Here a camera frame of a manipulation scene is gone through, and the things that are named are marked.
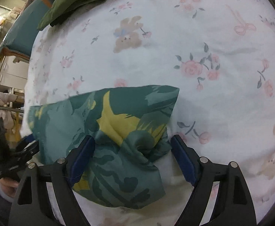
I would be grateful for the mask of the left hand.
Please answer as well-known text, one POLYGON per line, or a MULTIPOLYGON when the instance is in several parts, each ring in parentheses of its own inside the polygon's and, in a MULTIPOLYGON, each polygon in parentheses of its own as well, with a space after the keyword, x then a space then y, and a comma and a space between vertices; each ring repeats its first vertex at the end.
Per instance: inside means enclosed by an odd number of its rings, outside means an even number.
POLYGON ((14 198, 19 183, 10 178, 0 179, 0 193, 2 195, 14 198))

